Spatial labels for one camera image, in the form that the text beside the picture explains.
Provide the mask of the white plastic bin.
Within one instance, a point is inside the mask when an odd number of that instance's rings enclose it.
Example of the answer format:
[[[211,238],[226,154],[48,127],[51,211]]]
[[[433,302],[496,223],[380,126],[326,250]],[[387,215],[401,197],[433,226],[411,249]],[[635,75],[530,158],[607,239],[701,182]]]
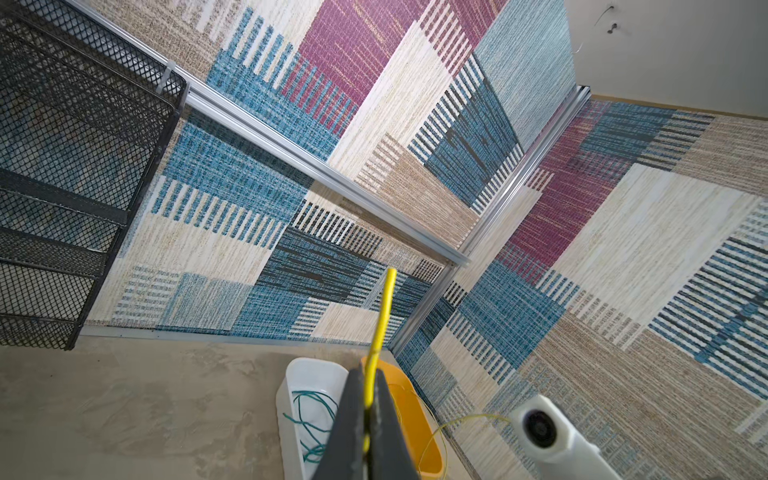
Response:
[[[287,366],[276,393],[276,416],[286,479],[310,479],[320,463],[337,416],[348,370],[300,357]]]

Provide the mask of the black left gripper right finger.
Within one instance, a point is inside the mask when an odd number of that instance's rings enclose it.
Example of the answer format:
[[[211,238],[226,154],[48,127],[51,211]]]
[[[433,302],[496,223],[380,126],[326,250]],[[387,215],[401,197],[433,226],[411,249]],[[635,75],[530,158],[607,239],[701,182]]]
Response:
[[[372,480],[418,480],[386,383],[377,383],[368,413],[368,478]]]

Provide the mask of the yellow plastic bin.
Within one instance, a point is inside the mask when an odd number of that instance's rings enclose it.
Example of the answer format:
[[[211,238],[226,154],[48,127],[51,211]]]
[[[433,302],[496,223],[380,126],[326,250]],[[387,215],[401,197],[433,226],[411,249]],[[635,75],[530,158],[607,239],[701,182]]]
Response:
[[[395,411],[408,451],[416,467],[419,479],[442,479],[447,473],[445,447],[440,435],[434,431],[428,418],[428,412],[422,405],[414,385],[406,374],[397,366],[380,360],[374,373],[368,369],[369,359],[361,360],[363,373],[363,403],[365,409],[365,436],[363,453],[365,454],[365,473],[368,477],[368,413],[374,402],[374,390],[377,383],[386,383],[394,401]]]

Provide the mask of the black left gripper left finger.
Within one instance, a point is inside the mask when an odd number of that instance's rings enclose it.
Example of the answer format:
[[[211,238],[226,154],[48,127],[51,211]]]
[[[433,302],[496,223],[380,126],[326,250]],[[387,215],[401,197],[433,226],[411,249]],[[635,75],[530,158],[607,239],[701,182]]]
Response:
[[[363,373],[349,371],[328,438],[325,452],[313,480],[363,480],[365,478],[365,409]]]

